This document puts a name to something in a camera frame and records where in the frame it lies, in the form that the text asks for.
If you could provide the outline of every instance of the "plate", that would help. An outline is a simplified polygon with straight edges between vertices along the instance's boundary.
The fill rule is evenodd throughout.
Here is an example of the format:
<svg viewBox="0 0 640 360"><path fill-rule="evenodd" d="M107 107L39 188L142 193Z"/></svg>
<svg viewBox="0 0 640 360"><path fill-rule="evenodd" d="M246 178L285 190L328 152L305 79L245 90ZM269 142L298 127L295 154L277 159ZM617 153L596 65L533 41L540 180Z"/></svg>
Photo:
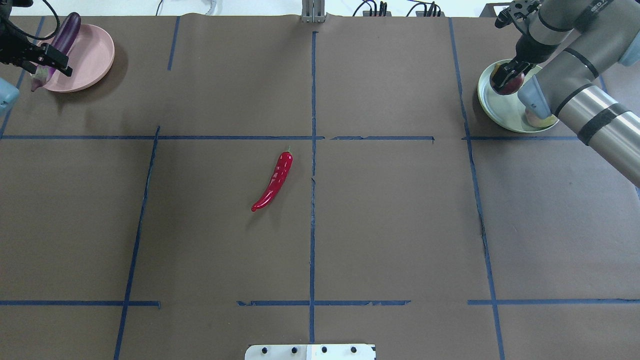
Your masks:
<svg viewBox="0 0 640 360"><path fill-rule="evenodd" d="M53 92L74 92L86 89L102 79L113 64L113 39L96 25L82 24L69 51L70 77L56 71L43 87Z"/></svg>
<svg viewBox="0 0 640 360"><path fill-rule="evenodd" d="M524 104L522 104L518 99L518 93L511 95L498 95L493 91L491 84L489 84L493 68L496 65L507 63L509 61L509 59L496 61L489 65L480 75L480 79L478 80L478 100L480 100L482 109L496 124L507 130L515 131L516 133L539 133L540 131L550 129L558 123L558 119L556 117L549 119L552 122L549 126L531 126L527 122L527 112L525 112L527 108L525 108ZM542 70L542 68L536 65L535 68L529 71L527 76L524 78L524 81L526 82L531 79L533 75L538 73L540 70Z"/></svg>

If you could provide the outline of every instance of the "light green plate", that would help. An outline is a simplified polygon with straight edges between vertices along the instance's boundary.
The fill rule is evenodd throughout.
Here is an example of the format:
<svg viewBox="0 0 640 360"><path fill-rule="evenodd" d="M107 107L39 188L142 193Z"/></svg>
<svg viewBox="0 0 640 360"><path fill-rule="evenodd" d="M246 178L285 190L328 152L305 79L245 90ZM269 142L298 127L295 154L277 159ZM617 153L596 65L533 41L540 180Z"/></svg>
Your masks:
<svg viewBox="0 0 640 360"><path fill-rule="evenodd" d="M535 127L529 125L527 122L527 115L525 113L525 106L518 99L518 93L511 95L498 95L491 88L489 84L489 77L496 64L507 63L509 60L496 61L489 65L480 75L478 80L478 99L484 112L498 125L504 127L507 130L515 131L516 133L539 133L540 131L547 130L553 125L556 125L558 119L553 117L552 119L545 119L541 121L547 121L549 126ZM527 76L524 78L525 82L528 81L537 73L542 70L540 66L533 68Z"/></svg>

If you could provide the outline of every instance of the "pink plate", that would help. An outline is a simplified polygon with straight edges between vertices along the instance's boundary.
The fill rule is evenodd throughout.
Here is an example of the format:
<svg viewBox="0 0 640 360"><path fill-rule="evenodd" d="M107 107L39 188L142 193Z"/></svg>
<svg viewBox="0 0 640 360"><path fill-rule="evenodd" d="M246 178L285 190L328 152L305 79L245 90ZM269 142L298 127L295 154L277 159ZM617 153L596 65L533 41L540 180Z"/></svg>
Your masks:
<svg viewBox="0 0 640 360"><path fill-rule="evenodd" d="M82 24L69 51L71 77L56 71L43 86L55 92L74 92L86 89L102 79L113 64L115 46L109 33L95 25Z"/></svg>

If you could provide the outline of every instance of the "horizontal blue tape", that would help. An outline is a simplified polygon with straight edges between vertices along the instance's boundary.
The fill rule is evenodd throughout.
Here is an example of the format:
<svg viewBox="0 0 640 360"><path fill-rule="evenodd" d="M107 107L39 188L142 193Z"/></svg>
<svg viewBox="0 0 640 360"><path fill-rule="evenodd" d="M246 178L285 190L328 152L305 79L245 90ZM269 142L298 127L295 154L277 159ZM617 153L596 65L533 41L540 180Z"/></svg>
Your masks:
<svg viewBox="0 0 640 360"><path fill-rule="evenodd" d="M0 306L123 306L122 300L0 300ZM130 301L129 306L160 308L160 301Z"/></svg>
<svg viewBox="0 0 640 360"><path fill-rule="evenodd" d="M316 300L315 306L404 306L411 300ZM249 303L237 301L238 306L309 306L308 300L257 300Z"/></svg>
<svg viewBox="0 0 640 360"><path fill-rule="evenodd" d="M498 305L579 305L579 304L640 304L640 299L510 299L497 300ZM492 304L491 300L469 300L468 305Z"/></svg>
<svg viewBox="0 0 640 360"><path fill-rule="evenodd" d="M559 140L574 141L577 136L470 136L462 140Z"/></svg>
<svg viewBox="0 0 640 360"><path fill-rule="evenodd" d="M4 135L5 140L153 140L147 135ZM312 136L164 135L158 140L312 140Z"/></svg>
<svg viewBox="0 0 640 360"><path fill-rule="evenodd" d="M433 136L336 136L331 140L431 140Z"/></svg>

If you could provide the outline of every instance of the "light blue joint cover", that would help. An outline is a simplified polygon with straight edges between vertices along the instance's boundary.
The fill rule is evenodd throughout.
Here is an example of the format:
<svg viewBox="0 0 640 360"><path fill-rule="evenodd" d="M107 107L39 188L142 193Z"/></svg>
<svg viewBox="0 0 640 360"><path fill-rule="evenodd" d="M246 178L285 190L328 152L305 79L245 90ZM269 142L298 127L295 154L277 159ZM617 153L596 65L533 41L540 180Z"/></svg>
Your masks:
<svg viewBox="0 0 640 360"><path fill-rule="evenodd" d="M533 75L533 78L522 85L518 90L518 99L537 117L546 119L551 116L551 109L542 93L537 76Z"/></svg>
<svg viewBox="0 0 640 360"><path fill-rule="evenodd" d="M640 60L640 31L636 34L636 38L631 42L631 45L629 45L629 48L618 62L624 66L631 66L638 60Z"/></svg>
<svg viewBox="0 0 640 360"><path fill-rule="evenodd" d="M18 100L18 95L20 92L15 86L0 78L0 115L4 115L13 107Z"/></svg>

